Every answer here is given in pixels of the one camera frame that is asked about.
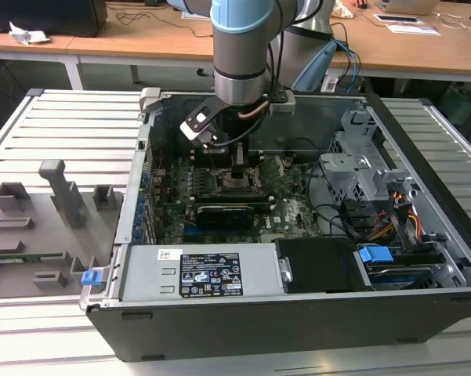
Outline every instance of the blue plastic clip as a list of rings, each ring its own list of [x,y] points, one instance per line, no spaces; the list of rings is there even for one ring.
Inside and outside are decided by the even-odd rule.
[[[82,286],[101,286],[103,284],[103,272],[87,270],[82,274]]]
[[[365,246],[359,250],[362,262],[393,262],[390,249],[381,245]]]

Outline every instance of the power supply label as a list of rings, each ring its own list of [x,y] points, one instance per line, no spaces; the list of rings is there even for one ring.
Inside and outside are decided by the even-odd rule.
[[[238,253],[181,255],[179,294],[183,298],[243,295]]]

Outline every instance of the slotted metal surface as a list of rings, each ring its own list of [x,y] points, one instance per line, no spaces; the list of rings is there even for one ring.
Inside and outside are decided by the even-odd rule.
[[[125,191],[126,174],[132,160],[139,122],[137,110],[123,111],[115,103],[138,103],[137,92],[73,92],[47,90],[28,99],[0,133],[1,178],[23,181],[30,193],[50,192],[38,179],[37,170],[45,158],[62,158],[67,164],[67,178],[75,179],[80,191],[92,190],[94,183],[114,182]],[[32,117],[38,111],[56,113],[52,103],[63,105],[63,118]],[[91,103],[98,106],[89,107]],[[86,117],[87,111],[127,112],[115,119]],[[416,116],[401,116],[410,135],[440,132],[442,127],[425,116],[414,101],[397,104],[398,110],[412,109]],[[52,130],[63,129],[61,133]],[[442,172],[471,172],[469,155],[446,149],[423,151],[434,168]],[[471,187],[457,185],[452,192],[461,198],[464,208],[471,208]],[[230,327],[226,340],[230,344]],[[144,375],[471,375],[471,319],[464,320],[421,345],[394,345],[357,349],[332,349],[261,356],[238,356],[169,362],[122,363],[111,347],[97,333],[79,309],[77,297],[44,298],[28,303],[0,303],[0,376],[52,376],[73,374]]]
[[[418,99],[383,102],[471,218],[471,146],[435,107]],[[397,167],[404,168],[389,142],[385,148]]]
[[[29,193],[50,193],[38,168],[44,159],[60,158],[81,192],[97,184],[124,192],[138,114],[138,92],[45,90],[30,97],[0,145],[0,184],[22,182]]]

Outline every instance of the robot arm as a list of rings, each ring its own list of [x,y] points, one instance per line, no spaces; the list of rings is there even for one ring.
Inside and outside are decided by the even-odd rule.
[[[297,0],[168,0],[214,26],[215,90],[224,103],[243,107],[263,96],[267,46],[301,10]]]
[[[306,21],[310,21],[314,26],[316,20],[321,18],[325,18],[328,22],[334,0],[168,0],[168,2],[190,13],[210,16],[214,27],[216,96],[197,107],[180,128],[196,146],[203,146],[205,149],[228,146],[233,164],[243,165],[246,158],[239,157],[245,156],[248,152],[247,136],[256,131],[263,122],[277,87],[277,83],[272,82],[274,90],[264,98],[267,51],[270,42],[291,25],[303,25]],[[281,54],[284,50],[282,39],[277,50],[279,59],[275,75],[278,79],[281,71]],[[317,87],[331,62],[335,44],[330,43],[323,50],[324,53],[319,52],[311,59],[295,83],[289,86],[297,89],[305,88],[308,91]],[[294,67],[298,64],[291,57],[287,66]],[[227,141],[218,141],[213,120],[216,120],[216,127],[227,134]]]

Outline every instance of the yellow wire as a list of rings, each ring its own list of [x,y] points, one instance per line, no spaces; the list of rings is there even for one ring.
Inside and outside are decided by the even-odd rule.
[[[373,235],[372,237],[370,237],[369,240],[379,239],[380,237],[382,237],[383,235],[388,233],[390,230],[393,230],[393,224],[392,223],[390,223],[390,225],[388,225],[384,230],[382,230],[379,233],[377,233],[377,234]]]
[[[421,225],[419,224],[418,218],[416,218],[414,215],[408,215],[408,218],[411,218],[415,221],[416,237],[419,239],[420,236],[418,235],[418,233],[421,231]]]

